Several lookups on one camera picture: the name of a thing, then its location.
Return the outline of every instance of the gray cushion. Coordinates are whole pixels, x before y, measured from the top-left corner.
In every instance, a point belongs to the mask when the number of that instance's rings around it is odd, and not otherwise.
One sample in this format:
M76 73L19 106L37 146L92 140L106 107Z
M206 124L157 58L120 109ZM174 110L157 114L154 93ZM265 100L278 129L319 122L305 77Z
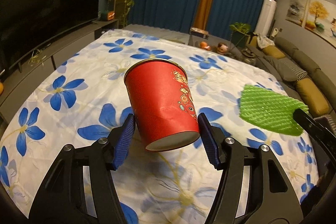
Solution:
M265 59L263 59L262 57L257 57L256 58L256 65L257 68L262 69L268 73L270 73L271 75L273 75L278 81L282 81L281 76L279 75L279 73L277 72L277 70L275 68L272 67L272 65L270 63L268 63Z
M283 50L285 53L287 53L290 57L292 57L294 51L297 49L297 47L288 40L282 38L282 37L276 37L275 39L275 45Z
M264 58L277 70L281 78L287 82L298 81L296 74L284 63L280 62L278 59L273 56L264 56Z
M321 69L317 69L311 74L311 78L330 102L333 109L336 109L336 86L329 77Z
M329 115L332 117L332 119L333 119L334 121L336 121L336 112L335 112L335 110L333 110L332 112L330 112Z
M292 59L287 53L285 53L284 51L282 51L282 52L284 53L284 55L286 55L286 57L287 57L289 60L293 61L293 59Z
M296 74L298 80L306 78L307 75L308 75L308 72L301 69L293 61L289 60L287 57L279 59L279 62L281 62L284 65L286 65L287 67L289 67Z
M258 50L256 47L253 47L251 45L246 45L246 47L248 49L250 49L251 52L253 52L258 57L264 57L264 56L266 56L262 51Z
M329 106L329 114L330 114L330 112L332 112L332 110L333 110L333 106L330 104L330 102L328 101L328 99L324 96L324 98L327 100L327 102L328 102L328 106Z
M319 65L315 63L315 61L313 61L307 54L300 50L295 51L292 58L302 69L307 71L309 74L320 68Z
M282 82L280 82L280 84L283 87L283 89L286 91L286 93L287 93L287 95L289 97L292 97L292 98L294 98L296 100L299 100L299 101L303 102L302 99L301 99L301 97L300 97L300 94L298 94L295 90L292 90L290 87L286 86Z
M322 115L320 117L314 118L314 120L317 120L319 118L325 117L330 124L331 129L336 133L336 121L333 119L333 117L330 114Z

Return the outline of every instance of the cup bottom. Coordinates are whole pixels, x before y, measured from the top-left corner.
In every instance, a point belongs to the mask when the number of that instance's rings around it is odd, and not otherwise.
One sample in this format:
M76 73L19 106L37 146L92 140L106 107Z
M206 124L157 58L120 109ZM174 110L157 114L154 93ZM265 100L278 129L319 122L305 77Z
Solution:
M196 131L179 132L159 140L153 141L146 146L148 151L168 151L187 146L199 138L200 134Z

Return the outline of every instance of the floral bedsheet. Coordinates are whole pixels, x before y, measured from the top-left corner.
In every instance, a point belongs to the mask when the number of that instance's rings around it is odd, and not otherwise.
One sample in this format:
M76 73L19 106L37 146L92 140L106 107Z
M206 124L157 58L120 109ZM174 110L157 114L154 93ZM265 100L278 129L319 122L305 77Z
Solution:
M111 30L53 72L26 100L0 141L0 180L28 216L34 196L65 144L90 145L120 126L132 112L123 83L125 71L146 58L180 64L188 75L197 113L243 145L268 144L286 171L299 200L318 180L307 133L276 134L239 117L245 84L285 94L263 70L199 48L132 31ZM248 168L244 170L237 215L245 211ZM112 172L129 223L204 223L221 172L209 163L201 140L174 151L145 151L138 132L125 163ZM84 169L88 212L95 215L88 168Z

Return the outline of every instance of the gray sofa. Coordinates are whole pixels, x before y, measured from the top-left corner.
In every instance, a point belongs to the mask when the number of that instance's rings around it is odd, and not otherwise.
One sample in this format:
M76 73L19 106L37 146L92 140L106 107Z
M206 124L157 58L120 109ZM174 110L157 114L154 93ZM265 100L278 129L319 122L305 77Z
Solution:
M336 121L336 86L332 81L325 75L325 73L320 69L319 65L313 61L304 52L300 51L293 43L282 38L277 37L275 40L275 45L280 49L285 56L297 64L300 68L308 72L308 78L310 78L319 90L324 95L325 99L329 105L329 114ZM278 71L264 58L266 55L257 49L256 47L247 45L247 47L253 51L257 56L257 67L269 72L274 75L274 77L280 82L288 96L301 100L302 98L296 92L295 87L292 83L284 81Z

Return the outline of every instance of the screw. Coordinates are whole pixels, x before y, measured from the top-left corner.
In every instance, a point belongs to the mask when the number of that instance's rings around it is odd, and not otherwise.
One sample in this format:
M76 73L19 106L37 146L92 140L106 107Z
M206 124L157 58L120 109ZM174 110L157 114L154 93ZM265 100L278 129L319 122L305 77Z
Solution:
M267 151L269 150L269 147L268 147L268 145L263 144L263 145L261 146L261 149L262 149L262 151L267 152Z
M225 139L225 142L228 143L228 144L233 144L233 143L235 143L235 140L231 137L228 137L228 138Z
M64 147L63 147L63 150L64 151L70 151L72 149L72 145L71 144L66 144Z
M100 144L105 144L105 143L107 143L107 138L105 138L105 137L103 137L103 138L100 138L99 140L98 140L98 143L100 143Z

